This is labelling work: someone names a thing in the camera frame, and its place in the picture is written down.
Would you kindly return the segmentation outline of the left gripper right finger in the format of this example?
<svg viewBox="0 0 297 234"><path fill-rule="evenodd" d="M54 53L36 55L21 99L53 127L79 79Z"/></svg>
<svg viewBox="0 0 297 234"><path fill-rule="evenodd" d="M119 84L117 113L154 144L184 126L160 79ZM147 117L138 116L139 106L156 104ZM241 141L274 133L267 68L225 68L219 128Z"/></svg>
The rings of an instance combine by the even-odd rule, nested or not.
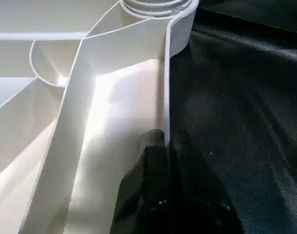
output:
<svg viewBox="0 0 297 234"><path fill-rule="evenodd" d="M175 233L244 233L225 186L185 132L171 135L170 171Z"/></svg>

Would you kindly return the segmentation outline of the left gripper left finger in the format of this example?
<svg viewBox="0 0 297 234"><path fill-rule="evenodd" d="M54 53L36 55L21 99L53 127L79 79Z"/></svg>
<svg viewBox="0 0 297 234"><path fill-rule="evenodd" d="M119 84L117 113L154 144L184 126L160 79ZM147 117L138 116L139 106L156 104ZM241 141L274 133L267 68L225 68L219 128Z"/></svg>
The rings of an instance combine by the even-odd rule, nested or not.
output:
<svg viewBox="0 0 297 234"><path fill-rule="evenodd" d="M137 158L119 185L112 234L170 233L170 178L164 132L153 129L138 142Z"/></svg>

